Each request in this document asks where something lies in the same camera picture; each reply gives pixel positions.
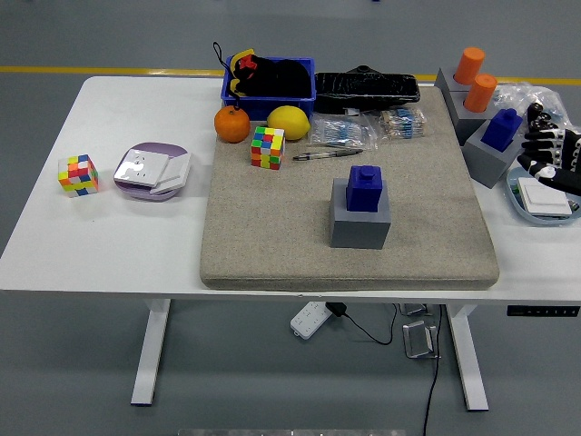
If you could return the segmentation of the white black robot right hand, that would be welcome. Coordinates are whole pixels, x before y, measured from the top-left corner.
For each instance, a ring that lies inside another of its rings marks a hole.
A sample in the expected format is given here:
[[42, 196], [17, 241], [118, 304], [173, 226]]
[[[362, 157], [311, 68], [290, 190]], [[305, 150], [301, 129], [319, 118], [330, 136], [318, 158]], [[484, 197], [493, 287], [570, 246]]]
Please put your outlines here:
[[580, 134], [548, 129], [524, 135], [520, 165], [550, 188], [580, 195]]

